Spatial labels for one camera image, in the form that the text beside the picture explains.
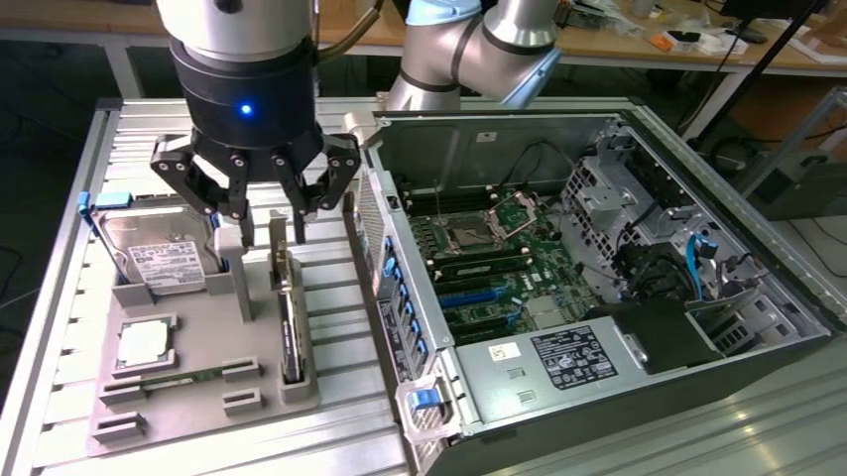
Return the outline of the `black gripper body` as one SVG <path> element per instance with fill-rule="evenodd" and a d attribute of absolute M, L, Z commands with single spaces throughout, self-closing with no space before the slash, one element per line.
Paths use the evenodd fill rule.
<path fill-rule="evenodd" d="M 316 122 L 313 63 L 305 38 L 273 59 L 226 61 L 169 42 L 189 115 L 193 150 L 221 172 L 233 171 L 233 153 L 245 154 L 248 181 L 277 179 L 275 156 L 300 174 L 324 147 Z"/>

